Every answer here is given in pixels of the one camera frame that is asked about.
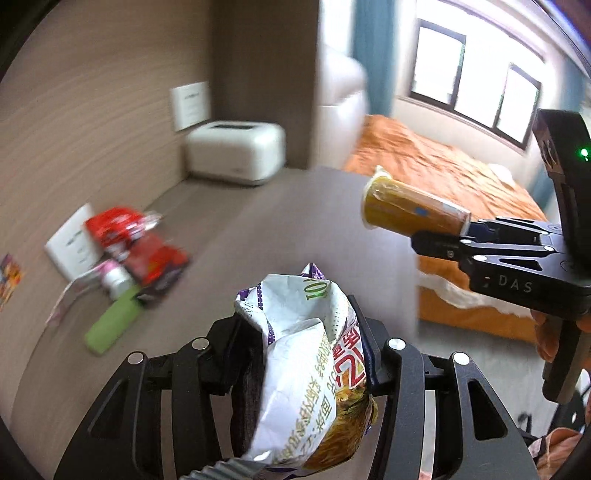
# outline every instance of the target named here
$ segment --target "white toaster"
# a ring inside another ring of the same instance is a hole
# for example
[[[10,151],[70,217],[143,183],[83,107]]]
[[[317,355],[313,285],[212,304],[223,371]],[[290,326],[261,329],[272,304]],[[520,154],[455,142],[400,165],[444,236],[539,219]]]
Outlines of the white toaster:
[[[186,137],[187,168],[196,175],[257,185],[285,164],[285,131],[276,124],[216,121]]]

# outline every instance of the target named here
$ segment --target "silver screw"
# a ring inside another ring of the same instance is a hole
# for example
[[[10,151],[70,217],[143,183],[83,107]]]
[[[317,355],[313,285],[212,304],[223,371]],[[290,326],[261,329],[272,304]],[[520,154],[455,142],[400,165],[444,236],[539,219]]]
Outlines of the silver screw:
[[[141,352],[134,352],[129,357],[127,357],[127,361],[131,365],[138,365],[144,361],[144,354]]]
[[[453,354],[453,361],[460,365],[467,365],[470,363],[470,357],[464,352],[456,352]]]
[[[406,343],[401,338],[391,338],[388,340],[388,346],[392,350],[404,350],[406,348]]]
[[[199,337],[193,340],[191,346],[195,350],[205,350],[209,346],[209,340],[207,340],[205,337]]]

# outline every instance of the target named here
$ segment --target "window sill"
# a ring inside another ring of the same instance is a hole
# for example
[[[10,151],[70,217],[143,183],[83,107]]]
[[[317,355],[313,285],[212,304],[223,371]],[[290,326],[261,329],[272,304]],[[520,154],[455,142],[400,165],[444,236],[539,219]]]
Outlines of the window sill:
[[[452,112],[448,112],[448,111],[438,108],[434,105],[430,105],[429,103],[425,103],[425,102],[422,102],[421,100],[417,100],[417,99],[410,98],[410,97],[403,96],[403,95],[397,95],[396,100],[400,100],[402,102],[407,102],[407,103],[412,103],[413,105],[417,105],[417,106],[432,110],[433,112],[437,112],[440,115],[445,115],[445,116],[448,116],[449,118],[453,118],[454,120],[456,120],[458,122],[461,122],[465,125],[469,125],[470,127],[478,130],[479,132],[482,132],[482,133],[488,135],[489,137],[494,138],[495,140],[502,143],[503,145],[510,148],[511,150],[517,152],[518,154],[520,154],[524,157],[527,155],[527,149],[529,148],[529,142],[528,142],[528,145],[525,148],[525,150],[522,150],[519,147],[517,147],[516,145],[512,144],[511,142],[505,140],[504,138],[499,137],[498,135],[495,135],[494,132],[491,132],[490,130],[478,125],[477,123],[471,122],[464,117],[461,117],[459,115],[455,115]]]

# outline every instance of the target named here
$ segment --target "curtain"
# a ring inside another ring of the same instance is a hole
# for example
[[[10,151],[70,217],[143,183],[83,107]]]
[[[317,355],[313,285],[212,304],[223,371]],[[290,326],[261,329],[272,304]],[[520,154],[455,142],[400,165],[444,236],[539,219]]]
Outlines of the curtain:
[[[560,84],[562,91],[558,109],[578,112],[584,99],[585,76],[568,57],[566,58]],[[546,173],[544,165],[541,165],[530,188],[531,196],[540,208],[544,210],[552,198],[553,192],[554,184]]]
[[[357,0],[353,58],[368,75],[369,113],[390,116],[394,92],[395,0]]]

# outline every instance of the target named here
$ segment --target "window frame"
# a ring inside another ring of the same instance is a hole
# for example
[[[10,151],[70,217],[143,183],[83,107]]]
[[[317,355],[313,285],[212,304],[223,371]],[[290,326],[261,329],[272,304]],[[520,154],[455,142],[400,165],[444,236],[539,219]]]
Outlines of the window frame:
[[[542,61],[544,60],[544,58],[538,54],[535,50],[533,50],[532,48],[530,48],[528,45],[526,45],[524,42],[522,42],[519,38],[516,38],[515,36],[511,35],[509,32],[507,32],[505,29],[503,29],[502,27],[496,25],[495,23],[487,20],[484,17],[481,17],[480,15],[471,12],[471,11],[466,11],[467,13],[469,13],[470,15],[473,15],[475,17],[480,18],[481,20],[486,21],[487,23],[489,23],[490,25],[493,25],[495,28],[498,28],[499,30],[503,31],[505,34],[507,34],[509,37],[513,38],[515,41],[519,42],[521,45],[523,45],[525,48],[527,48],[530,52],[532,52],[534,55],[536,55],[538,58],[540,58]],[[460,55],[460,60],[459,60],[459,64],[457,67],[457,73],[456,73],[456,78],[454,81],[454,89],[453,89],[453,93],[452,93],[452,98],[450,100],[450,103],[444,103],[444,102],[440,102],[439,100],[435,100],[427,95],[422,95],[420,93],[417,92],[413,92],[413,83],[414,83],[414,77],[415,77],[415,69],[417,67],[417,55],[418,55],[418,38],[419,35],[421,33],[421,28],[428,28],[429,30],[434,30],[438,33],[447,35],[451,38],[455,38],[456,40],[459,40],[460,42],[462,42],[462,53]],[[448,28],[442,27],[441,25],[432,23],[430,21],[424,20],[422,18],[417,18],[417,28],[416,28],[416,35],[415,35],[415,43],[414,43],[414,59],[413,59],[413,68],[411,69],[411,74],[410,74],[410,84],[409,84],[409,88],[408,88],[408,97],[418,100],[422,103],[426,103],[428,105],[431,106],[435,106],[437,108],[440,108],[442,110],[445,110],[446,112],[451,113],[452,115],[456,115],[459,118],[462,118],[464,120],[467,120],[473,124],[478,125],[479,127],[493,133],[494,135],[496,135],[497,137],[502,138],[505,141],[508,141],[509,143],[511,143],[512,145],[518,147],[520,150],[525,151],[527,148],[527,145],[530,141],[531,138],[531,127],[533,125],[534,119],[535,119],[535,113],[538,109],[538,105],[540,103],[540,97],[541,97],[541,93],[542,93],[542,84],[541,82],[539,82],[538,80],[535,80],[533,77],[531,77],[530,75],[528,75],[525,71],[523,71],[521,68],[519,68],[517,65],[515,65],[514,63],[510,63],[509,66],[507,67],[507,72],[505,73],[505,83],[503,85],[503,92],[501,94],[501,98],[499,100],[499,105],[496,109],[496,115],[495,115],[495,119],[493,121],[492,127],[489,127],[485,124],[480,123],[478,120],[474,120],[473,118],[464,115],[463,113],[460,113],[456,110],[456,103],[457,103],[457,96],[458,96],[458,92],[460,89],[460,81],[462,79],[462,68],[463,68],[463,63],[464,63],[464,53],[465,53],[465,48],[466,48],[466,35],[458,33],[456,31],[450,30]],[[537,94],[535,97],[535,102],[534,102],[534,106],[532,108],[532,112],[531,112],[531,116],[530,116],[530,121],[528,123],[527,126],[527,130],[525,131],[525,135],[524,135],[524,139],[523,141],[518,141],[513,137],[510,137],[509,135],[507,135],[506,133],[502,132],[501,130],[499,130],[498,128],[498,122],[499,122],[499,117],[501,115],[501,108],[503,106],[503,101],[505,99],[505,89],[507,87],[507,78],[509,76],[509,71],[513,70],[515,73],[517,73],[518,75],[522,76],[525,80],[527,80],[528,82],[530,82],[531,84],[533,84],[536,89],[537,89]]]

